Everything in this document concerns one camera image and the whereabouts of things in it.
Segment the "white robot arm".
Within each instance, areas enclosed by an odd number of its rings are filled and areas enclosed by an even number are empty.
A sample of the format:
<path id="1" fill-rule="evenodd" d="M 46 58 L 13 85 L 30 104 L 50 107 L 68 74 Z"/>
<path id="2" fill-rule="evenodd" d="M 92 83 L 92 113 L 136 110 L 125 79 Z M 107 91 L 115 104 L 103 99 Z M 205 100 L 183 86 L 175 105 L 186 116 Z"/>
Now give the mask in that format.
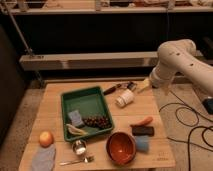
<path id="1" fill-rule="evenodd" d="M 139 92 L 151 86 L 168 88 L 175 74 L 180 72 L 213 97 L 213 66 L 196 59 L 195 53 L 196 44 L 190 39 L 162 43 L 157 50 L 158 63 L 142 81 Z"/>

